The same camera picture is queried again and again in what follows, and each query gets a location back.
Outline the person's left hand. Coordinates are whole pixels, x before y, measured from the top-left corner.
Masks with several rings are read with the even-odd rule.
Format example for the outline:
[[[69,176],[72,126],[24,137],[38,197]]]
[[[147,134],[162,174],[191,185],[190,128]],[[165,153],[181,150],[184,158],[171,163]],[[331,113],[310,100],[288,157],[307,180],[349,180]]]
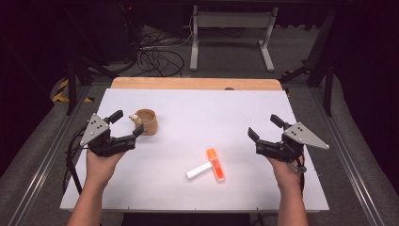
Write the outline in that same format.
[[[87,177],[85,184],[106,186],[123,156],[124,153],[117,153],[109,157],[101,157],[91,150],[87,150]]]

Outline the metal floor rail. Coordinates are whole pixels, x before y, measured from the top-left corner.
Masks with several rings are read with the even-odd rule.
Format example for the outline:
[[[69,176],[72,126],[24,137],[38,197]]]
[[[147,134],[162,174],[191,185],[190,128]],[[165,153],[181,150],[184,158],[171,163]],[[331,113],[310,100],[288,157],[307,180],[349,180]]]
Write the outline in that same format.
[[[89,93],[90,86],[83,86],[80,88],[77,94],[77,103],[75,104],[74,109],[72,110],[70,115],[66,115],[63,118],[63,122],[60,125],[60,128],[56,132],[56,136],[46,152],[46,155],[43,157],[43,160],[40,163],[40,166],[33,174],[32,179],[30,180],[29,186],[24,193],[23,198],[19,202],[18,207],[16,208],[12,218],[8,222],[8,226],[23,226],[24,221],[35,202],[36,198],[40,194],[40,190],[43,187],[48,174],[52,166],[54,165],[57,156],[59,155],[60,147],[65,141],[65,136],[71,128],[71,124],[73,119],[84,102],[85,97]]]
[[[327,114],[324,108],[323,96],[318,89],[310,88],[312,99],[316,102],[317,108],[322,115],[322,119],[327,125],[328,131],[332,135],[332,143],[336,147],[337,155],[348,176],[349,182],[359,200],[365,216],[370,226],[387,226],[383,217],[381,217],[376,205],[367,189],[364,180],[359,174],[355,163],[350,156],[348,148],[344,144],[343,138],[335,124],[335,121]]]

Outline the wooden table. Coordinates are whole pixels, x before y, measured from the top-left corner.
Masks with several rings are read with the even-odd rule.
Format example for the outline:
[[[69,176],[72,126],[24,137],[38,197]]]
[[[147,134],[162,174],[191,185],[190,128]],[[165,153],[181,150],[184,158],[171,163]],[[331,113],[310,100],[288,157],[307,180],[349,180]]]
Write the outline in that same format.
[[[277,79],[118,77],[112,89],[282,90]]]

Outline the white eraser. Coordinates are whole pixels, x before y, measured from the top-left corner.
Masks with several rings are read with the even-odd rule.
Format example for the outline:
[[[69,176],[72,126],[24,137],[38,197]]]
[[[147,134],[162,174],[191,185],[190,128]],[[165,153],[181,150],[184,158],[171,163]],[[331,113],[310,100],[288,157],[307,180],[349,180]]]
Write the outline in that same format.
[[[213,165],[210,162],[206,162],[194,169],[189,170],[185,175],[188,180],[191,180],[198,175],[204,173],[206,170],[210,169]]]

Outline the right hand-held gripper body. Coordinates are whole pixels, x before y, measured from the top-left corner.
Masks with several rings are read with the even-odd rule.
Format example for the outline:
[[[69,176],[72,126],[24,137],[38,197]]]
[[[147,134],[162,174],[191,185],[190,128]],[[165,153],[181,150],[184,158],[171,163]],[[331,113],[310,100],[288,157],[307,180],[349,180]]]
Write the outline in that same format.
[[[301,122],[289,124],[288,122],[276,122],[277,127],[282,128],[280,142],[269,142],[256,136],[256,153],[285,163],[292,163],[304,153],[304,146],[312,146],[324,150],[329,149],[321,138],[313,133]]]

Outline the black equipment rack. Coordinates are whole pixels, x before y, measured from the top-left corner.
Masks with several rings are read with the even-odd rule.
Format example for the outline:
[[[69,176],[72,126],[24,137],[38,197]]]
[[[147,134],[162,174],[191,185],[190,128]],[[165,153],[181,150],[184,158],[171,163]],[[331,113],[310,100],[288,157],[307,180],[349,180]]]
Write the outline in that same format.
[[[137,60],[135,32],[123,5],[106,3],[104,7],[104,54],[110,61]]]

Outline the yellow black hazard tape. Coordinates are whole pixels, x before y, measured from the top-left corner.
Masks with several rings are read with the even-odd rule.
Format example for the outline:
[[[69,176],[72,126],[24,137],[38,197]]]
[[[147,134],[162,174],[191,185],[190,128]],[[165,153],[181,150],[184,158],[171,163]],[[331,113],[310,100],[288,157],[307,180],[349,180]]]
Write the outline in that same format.
[[[59,88],[56,91],[55,96],[53,97],[53,102],[62,102],[62,103],[68,103],[70,99],[68,97],[63,96],[63,91],[66,89],[66,87],[69,84],[69,80],[65,78],[61,84],[59,85]]]

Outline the white table board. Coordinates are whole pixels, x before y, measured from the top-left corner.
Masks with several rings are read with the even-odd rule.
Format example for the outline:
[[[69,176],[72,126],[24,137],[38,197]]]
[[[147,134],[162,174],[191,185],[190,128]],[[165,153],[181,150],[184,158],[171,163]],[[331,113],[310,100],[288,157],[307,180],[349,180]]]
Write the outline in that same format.
[[[275,212],[279,189],[270,163],[256,153],[248,128],[261,139],[279,142],[283,129],[272,114],[296,124],[282,90],[107,89],[97,114],[117,110],[113,137],[133,132],[129,116],[139,109],[155,112],[158,129],[139,137],[104,192],[103,209],[112,212]],[[206,162],[215,149],[225,175],[213,167],[188,180],[186,173]]]

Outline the person's right hand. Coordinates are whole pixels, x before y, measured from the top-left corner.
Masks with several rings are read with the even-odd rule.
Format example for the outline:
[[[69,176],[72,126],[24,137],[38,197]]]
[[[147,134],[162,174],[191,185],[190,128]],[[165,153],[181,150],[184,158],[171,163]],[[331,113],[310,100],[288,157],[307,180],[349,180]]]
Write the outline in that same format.
[[[301,174],[292,170],[286,163],[268,157],[280,190],[301,190]]]

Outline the light wooden cup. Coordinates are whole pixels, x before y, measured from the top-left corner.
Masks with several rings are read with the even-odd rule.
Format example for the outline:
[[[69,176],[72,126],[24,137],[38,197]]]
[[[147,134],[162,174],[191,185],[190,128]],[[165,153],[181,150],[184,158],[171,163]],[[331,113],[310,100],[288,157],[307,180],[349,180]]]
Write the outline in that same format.
[[[143,126],[143,136],[153,136],[158,129],[158,121],[156,114],[151,109],[139,109],[136,113],[131,115],[129,119],[135,124],[136,127]]]

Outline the black metal stand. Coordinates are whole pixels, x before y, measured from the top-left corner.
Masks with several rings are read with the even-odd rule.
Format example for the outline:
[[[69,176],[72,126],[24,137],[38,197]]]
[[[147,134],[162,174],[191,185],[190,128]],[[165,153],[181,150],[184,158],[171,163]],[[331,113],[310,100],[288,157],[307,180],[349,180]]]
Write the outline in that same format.
[[[287,72],[279,79],[281,84],[283,84],[301,74],[308,73],[310,76],[307,80],[307,85],[310,88],[316,88],[321,84],[322,81],[325,81],[323,108],[329,117],[332,116],[330,107],[333,84],[333,67],[332,61],[327,57],[325,47],[327,44],[330,28],[333,25],[335,14],[335,9],[331,9],[328,12],[327,17],[323,21],[320,31],[311,48],[308,58],[303,63],[303,66],[293,72]]]
[[[69,81],[69,108],[67,112],[68,115],[71,115],[71,113],[77,106],[76,79],[79,79],[79,81],[84,86],[89,86],[93,81],[93,78],[89,72],[89,68],[92,68],[95,71],[104,74],[107,77],[110,77],[111,79],[115,79],[118,77],[115,73],[112,73],[108,69],[104,68],[98,63],[95,63],[87,57],[78,56],[70,59],[67,65],[67,78]]]

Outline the orange highlighter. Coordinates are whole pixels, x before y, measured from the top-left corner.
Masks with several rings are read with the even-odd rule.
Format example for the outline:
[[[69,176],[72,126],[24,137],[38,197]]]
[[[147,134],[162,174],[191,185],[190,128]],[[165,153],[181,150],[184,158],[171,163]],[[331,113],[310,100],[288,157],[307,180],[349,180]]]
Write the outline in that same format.
[[[223,182],[225,180],[225,175],[221,168],[215,149],[213,148],[208,149],[207,157],[210,163],[212,164],[216,179],[218,180],[218,182]]]

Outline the white-framed desk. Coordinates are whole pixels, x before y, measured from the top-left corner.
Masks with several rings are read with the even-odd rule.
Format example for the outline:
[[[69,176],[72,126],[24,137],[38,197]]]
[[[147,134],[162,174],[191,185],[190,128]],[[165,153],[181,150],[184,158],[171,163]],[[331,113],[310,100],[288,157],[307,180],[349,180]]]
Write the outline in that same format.
[[[275,70],[268,51],[268,43],[278,15],[278,8],[267,12],[219,12],[200,11],[198,6],[193,7],[192,14],[192,47],[190,70],[195,71],[199,60],[199,29],[200,28],[264,28],[265,36],[258,41],[263,56],[263,62],[269,72]]]

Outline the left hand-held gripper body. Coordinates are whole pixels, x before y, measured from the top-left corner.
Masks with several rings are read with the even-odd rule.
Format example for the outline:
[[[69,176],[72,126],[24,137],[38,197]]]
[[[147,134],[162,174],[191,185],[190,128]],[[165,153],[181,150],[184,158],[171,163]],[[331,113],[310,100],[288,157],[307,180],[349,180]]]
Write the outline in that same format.
[[[82,147],[89,148],[101,157],[124,153],[136,147],[136,137],[131,134],[125,137],[112,137],[110,124],[107,124],[96,113],[88,121],[85,133],[80,141]]]

